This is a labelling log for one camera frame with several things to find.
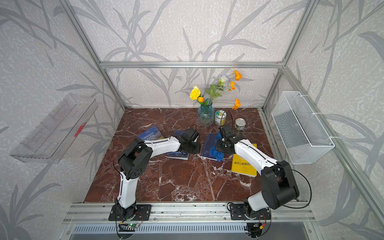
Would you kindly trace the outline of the blue landscape cover book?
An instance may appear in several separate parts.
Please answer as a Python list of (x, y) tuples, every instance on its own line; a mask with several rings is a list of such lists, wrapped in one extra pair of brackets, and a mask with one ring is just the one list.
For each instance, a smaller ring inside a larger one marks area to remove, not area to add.
[(138, 137), (143, 141), (153, 141), (164, 138), (163, 134), (160, 132), (157, 126), (153, 126), (150, 129), (144, 131), (143, 133), (139, 134)]

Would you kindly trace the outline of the green labelled tin can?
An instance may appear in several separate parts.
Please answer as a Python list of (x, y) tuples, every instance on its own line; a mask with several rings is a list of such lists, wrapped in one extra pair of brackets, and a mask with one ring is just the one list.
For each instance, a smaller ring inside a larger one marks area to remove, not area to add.
[(223, 110), (217, 110), (215, 112), (215, 124), (223, 126), (226, 123), (227, 113)]

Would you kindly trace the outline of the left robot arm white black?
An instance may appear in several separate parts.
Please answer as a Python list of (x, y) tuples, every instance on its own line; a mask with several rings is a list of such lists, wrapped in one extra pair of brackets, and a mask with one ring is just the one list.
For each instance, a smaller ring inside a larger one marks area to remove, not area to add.
[(201, 144), (197, 142), (198, 137), (197, 130), (188, 128), (180, 136), (174, 135), (160, 140), (143, 141), (136, 138), (121, 153), (118, 161), (121, 168), (121, 183), (117, 205), (127, 210), (136, 203), (138, 180), (144, 174), (151, 158), (171, 152), (198, 154), (201, 148)]

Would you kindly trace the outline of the glass vase with flowers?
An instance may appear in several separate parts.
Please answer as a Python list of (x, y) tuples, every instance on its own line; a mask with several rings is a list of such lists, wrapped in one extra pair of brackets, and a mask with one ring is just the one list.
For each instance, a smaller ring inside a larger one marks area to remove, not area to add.
[(226, 75), (221, 75), (211, 84), (203, 94), (198, 86), (194, 86), (190, 92), (190, 99), (200, 104), (198, 108), (198, 123), (201, 126), (210, 126), (215, 120), (213, 101), (223, 96), (224, 93), (236, 89), (236, 82), (240, 81), (242, 74), (234, 70), (234, 79), (230, 80)]

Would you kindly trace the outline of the aluminium front rail frame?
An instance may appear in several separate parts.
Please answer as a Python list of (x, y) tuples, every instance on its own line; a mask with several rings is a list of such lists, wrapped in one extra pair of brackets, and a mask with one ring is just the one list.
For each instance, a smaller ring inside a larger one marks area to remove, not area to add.
[[(150, 218), (145, 224), (154, 223), (229, 223), (230, 212), (226, 202), (156, 202), (149, 203)], [(64, 218), (64, 224), (108, 224), (113, 203), (73, 204)], [(288, 207), (271, 210), (272, 222), (314, 222), (310, 207), (299, 209), (304, 202), (290, 202)]]

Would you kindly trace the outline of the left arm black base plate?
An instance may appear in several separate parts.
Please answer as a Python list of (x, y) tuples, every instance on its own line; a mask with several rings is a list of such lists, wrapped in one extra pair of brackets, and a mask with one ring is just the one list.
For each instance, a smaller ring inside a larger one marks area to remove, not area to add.
[(124, 209), (119, 203), (112, 206), (109, 221), (148, 221), (151, 213), (151, 205), (133, 204)]

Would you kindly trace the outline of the blue Little Prince book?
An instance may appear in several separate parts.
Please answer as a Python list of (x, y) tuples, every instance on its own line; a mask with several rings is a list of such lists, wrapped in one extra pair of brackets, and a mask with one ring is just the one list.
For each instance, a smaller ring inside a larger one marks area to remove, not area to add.
[[(179, 131), (175, 130), (174, 131), (174, 136), (182, 136), (185, 132), (184, 131)], [(183, 153), (183, 152), (171, 152), (166, 154), (167, 158), (171, 159), (179, 159), (179, 160), (188, 160), (189, 154)]]

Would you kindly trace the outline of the yellow cover book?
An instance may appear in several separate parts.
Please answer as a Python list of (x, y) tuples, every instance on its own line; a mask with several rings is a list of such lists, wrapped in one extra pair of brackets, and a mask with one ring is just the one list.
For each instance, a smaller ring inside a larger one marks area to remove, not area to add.
[(233, 155), (231, 171), (232, 173), (249, 177), (257, 176), (257, 170), (250, 163), (248, 163), (245, 159), (243, 159), (237, 154)]

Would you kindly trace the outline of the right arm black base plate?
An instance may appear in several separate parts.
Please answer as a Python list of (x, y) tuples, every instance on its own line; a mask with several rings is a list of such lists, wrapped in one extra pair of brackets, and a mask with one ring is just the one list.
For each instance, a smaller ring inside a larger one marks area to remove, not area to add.
[(227, 210), (230, 212), (231, 220), (271, 220), (271, 210), (269, 208), (259, 211), (248, 210), (244, 204), (227, 203)]

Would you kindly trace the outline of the clear plastic wall shelf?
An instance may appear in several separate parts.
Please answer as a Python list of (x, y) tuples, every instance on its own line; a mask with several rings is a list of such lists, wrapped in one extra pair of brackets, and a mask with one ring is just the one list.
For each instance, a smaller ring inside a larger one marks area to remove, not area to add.
[(10, 156), (23, 163), (57, 164), (98, 106), (95, 98), (67, 95)]

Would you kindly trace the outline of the dark navy book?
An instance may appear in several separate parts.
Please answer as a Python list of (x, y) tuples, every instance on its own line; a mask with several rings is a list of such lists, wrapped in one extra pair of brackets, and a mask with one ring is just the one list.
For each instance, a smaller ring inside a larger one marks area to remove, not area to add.
[(203, 159), (209, 159), (209, 160), (213, 160), (213, 161), (218, 162), (218, 159), (216, 158), (216, 156), (211, 154), (211, 149), (216, 146), (216, 141), (217, 141), (216, 137), (217, 137), (217, 134), (208, 134), (207, 135), (207, 138), (206, 138), (206, 141), (204, 143), (203, 150), (201, 153), (201, 157)]

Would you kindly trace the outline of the open silver tin can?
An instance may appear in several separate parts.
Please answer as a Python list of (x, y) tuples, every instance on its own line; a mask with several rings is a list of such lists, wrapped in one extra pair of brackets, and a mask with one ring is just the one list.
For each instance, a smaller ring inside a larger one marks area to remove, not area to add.
[(237, 118), (235, 120), (235, 130), (238, 132), (242, 132), (245, 130), (246, 120), (243, 118)]

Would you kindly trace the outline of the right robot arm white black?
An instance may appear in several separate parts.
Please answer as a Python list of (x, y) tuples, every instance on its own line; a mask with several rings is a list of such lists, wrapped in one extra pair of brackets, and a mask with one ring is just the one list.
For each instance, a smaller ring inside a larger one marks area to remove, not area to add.
[(262, 178), (261, 191), (244, 200), (244, 213), (250, 218), (256, 218), (261, 211), (277, 209), (300, 196), (297, 182), (286, 161), (277, 161), (246, 139), (236, 134), (231, 126), (219, 127), (220, 139), (216, 143), (216, 151), (238, 155), (254, 167)]

